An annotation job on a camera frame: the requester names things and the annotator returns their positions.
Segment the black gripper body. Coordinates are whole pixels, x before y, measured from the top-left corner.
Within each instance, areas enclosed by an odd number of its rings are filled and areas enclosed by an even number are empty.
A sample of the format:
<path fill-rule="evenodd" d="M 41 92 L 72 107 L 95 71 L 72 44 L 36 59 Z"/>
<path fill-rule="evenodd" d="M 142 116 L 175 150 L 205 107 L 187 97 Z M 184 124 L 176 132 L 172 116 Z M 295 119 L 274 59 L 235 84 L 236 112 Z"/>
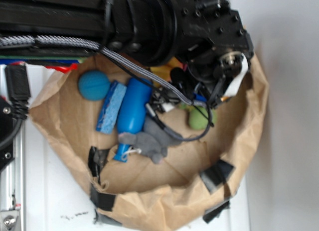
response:
<path fill-rule="evenodd" d="M 250 70 L 254 47 L 239 12 L 228 0 L 175 0 L 182 34 L 175 56 L 202 85 L 215 108 L 237 95 Z"/>

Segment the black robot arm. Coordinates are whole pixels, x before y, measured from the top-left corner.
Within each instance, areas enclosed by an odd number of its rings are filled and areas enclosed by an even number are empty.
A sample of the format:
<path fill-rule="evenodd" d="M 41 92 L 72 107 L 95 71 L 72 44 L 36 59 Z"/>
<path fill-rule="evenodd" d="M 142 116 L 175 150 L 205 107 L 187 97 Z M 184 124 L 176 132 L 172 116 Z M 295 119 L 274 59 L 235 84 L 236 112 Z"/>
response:
<path fill-rule="evenodd" d="M 144 66 L 172 57 L 215 107 L 254 48 L 228 0 L 0 0 L 0 54 L 125 53 Z"/>

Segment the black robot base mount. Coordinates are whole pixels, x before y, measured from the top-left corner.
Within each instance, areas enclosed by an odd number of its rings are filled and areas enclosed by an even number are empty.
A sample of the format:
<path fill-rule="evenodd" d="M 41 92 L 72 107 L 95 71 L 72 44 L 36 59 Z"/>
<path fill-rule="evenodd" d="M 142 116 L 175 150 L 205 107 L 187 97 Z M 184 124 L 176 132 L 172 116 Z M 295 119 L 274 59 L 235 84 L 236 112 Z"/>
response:
<path fill-rule="evenodd" d="M 13 130 L 15 125 L 14 118 L 12 116 L 12 107 L 7 100 L 0 97 L 0 140 L 3 140 Z M 11 142 L 6 148 L 0 149 L 0 171 L 2 172 L 12 161 L 14 160 L 13 154 L 13 142 Z"/>

